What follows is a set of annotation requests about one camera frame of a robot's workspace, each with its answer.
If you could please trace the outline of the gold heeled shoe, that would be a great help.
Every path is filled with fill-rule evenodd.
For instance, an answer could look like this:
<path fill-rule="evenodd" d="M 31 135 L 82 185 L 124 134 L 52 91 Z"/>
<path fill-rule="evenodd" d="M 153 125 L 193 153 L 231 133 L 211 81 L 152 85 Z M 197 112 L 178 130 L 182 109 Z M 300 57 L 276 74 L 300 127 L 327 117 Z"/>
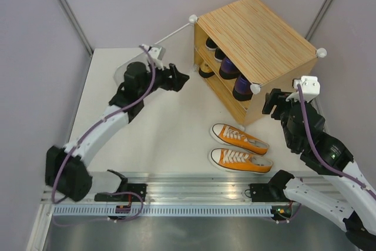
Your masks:
<path fill-rule="evenodd" d="M 214 76 L 215 73 L 212 68 L 205 61 L 203 61 L 199 66 L 199 75 L 204 79 L 208 79 Z"/>

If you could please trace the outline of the purple loafer shoe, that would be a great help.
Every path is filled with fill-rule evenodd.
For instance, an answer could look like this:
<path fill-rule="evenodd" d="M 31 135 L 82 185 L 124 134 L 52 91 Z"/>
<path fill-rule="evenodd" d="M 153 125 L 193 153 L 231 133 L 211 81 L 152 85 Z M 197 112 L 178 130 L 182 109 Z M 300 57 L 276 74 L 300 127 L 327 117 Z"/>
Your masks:
<path fill-rule="evenodd" d="M 253 93 L 250 89 L 250 82 L 244 75 L 239 75 L 234 83 L 232 94 L 238 101 L 249 101 Z"/>
<path fill-rule="evenodd" d="M 241 72 L 236 65 L 228 58 L 225 57 L 220 65 L 219 75 L 225 80 L 236 79 Z"/>

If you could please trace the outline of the black canvas sneaker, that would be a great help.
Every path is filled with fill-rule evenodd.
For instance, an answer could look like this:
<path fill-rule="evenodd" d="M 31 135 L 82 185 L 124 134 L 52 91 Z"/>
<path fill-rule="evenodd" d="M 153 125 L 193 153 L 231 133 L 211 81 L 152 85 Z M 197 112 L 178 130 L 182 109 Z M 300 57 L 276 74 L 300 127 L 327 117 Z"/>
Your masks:
<path fill-rule="evenodd" d="M 211 39 L 211 37 L 208 37 L 205 41 L 205 47 L 209 51 L 215 51 L 217 49 L 217 44 L 214 42 L 214 40 Z"/>
<path fill-rule="evenodd" d="M 226 58 L 226 55 L 224 54 L 224 52 L 220 48 L 217 47 L 214 52 L 214 59 L 217 62 L 221 62 L 225 58 Z"/>

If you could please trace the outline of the wooden two-shelf shoe cabinet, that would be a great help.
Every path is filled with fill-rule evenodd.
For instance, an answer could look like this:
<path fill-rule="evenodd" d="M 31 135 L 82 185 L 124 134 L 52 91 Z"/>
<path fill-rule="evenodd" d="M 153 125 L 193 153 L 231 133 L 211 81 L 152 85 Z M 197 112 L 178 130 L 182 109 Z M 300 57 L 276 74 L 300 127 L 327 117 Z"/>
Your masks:
<path fill-rule="evenodd" d="M 261 0 L 238 0 L 202 16 L 191 15 L 194 26 L 194 63 L 205 61 L 215 75 L 206 83 L 234 120 L 247 126 L 260 119 L 266 93 L 273 88 L 293 91 L 292 81 L 308 75 L 327 51 L 315 48 Z M 205 47 L 208 37 L 217 44 L 256 90 L 240 102 L 232 94 L 235 79 L 219 75 L 220 62 Z"/>

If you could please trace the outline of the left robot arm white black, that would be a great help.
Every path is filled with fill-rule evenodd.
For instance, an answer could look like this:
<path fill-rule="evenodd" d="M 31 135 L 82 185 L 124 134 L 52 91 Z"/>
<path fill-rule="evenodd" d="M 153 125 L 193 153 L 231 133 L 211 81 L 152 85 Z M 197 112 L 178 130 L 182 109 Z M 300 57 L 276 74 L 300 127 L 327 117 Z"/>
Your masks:
<path fill-rule="evenodd" d="M 151 62 L 128 64 L 122 83 L 100 119 L 77 140 L 47 150 L 45 184 L 52 188 L 53 203 L 59 203 L 56 193 L 74 202 L 81 201 L 92 188 L 93 177 L 88 166 L 100 149 L 134 120 L 149 94 L 158 89 L 178 92 L 189 78 L 173 63 L 162 68 Z"/>

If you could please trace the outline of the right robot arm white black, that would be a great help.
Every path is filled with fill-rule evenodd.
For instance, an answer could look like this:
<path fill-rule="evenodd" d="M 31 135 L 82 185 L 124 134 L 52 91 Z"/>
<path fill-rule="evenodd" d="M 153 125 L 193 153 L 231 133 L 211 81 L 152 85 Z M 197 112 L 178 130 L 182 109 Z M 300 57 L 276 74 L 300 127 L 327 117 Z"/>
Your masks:
<path fill-rule="evenodd" d="M 360 250 L 375 250 L 375 189 L 369 184 L 352 153 L 337 138 L 324 132 L 325 118 L 304 100 L 298 86 L 291 92 L 272 89 L 266 94 L 264 115 L 280 121 L 286 146 L 300 160 L 329 181 L 345 204 L 303 185 L 294 175 L 278 171 L 268 183 L 275 201 L 296 201 L 336 224 Z"/>

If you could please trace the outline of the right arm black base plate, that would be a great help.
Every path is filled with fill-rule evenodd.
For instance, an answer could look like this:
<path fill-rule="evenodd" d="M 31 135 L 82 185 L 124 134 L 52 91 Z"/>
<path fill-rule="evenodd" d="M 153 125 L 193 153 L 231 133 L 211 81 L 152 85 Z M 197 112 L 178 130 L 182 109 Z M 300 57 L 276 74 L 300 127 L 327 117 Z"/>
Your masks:
<path fill-rule="evenodd" d="M 254 203 L 259 202 L 275 202 L 274 196 L 271 194 L 269 185 L 266 183 L 251 183 L 249 187 L 244 190 L 243 195 L 251 199 Z"/>

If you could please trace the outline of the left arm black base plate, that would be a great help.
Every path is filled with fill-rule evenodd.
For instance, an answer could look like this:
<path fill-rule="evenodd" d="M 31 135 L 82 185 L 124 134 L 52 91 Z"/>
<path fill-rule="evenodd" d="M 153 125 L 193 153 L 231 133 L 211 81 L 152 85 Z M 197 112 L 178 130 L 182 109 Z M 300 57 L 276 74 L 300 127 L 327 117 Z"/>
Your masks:
<path fill-rule="evenodd" d="M 101 192 L 94 197 L 95 202 L 140 202 L 145 200 L 147 184 L 123 183 L 115 192 Z"/>

